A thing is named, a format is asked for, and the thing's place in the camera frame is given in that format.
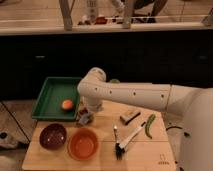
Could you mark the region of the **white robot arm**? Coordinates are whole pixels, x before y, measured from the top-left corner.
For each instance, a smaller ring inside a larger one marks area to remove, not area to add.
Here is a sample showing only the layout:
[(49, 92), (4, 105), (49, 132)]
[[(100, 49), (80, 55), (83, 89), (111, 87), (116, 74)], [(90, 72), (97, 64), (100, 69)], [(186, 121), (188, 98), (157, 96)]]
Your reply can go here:
[(171, 84), (109, 83), (101, 68), (91, 68), (77, 90), (87, 109), (96, 112), (103, 100), (181, 115), (176, 171), (213, 171), (213, 88)]

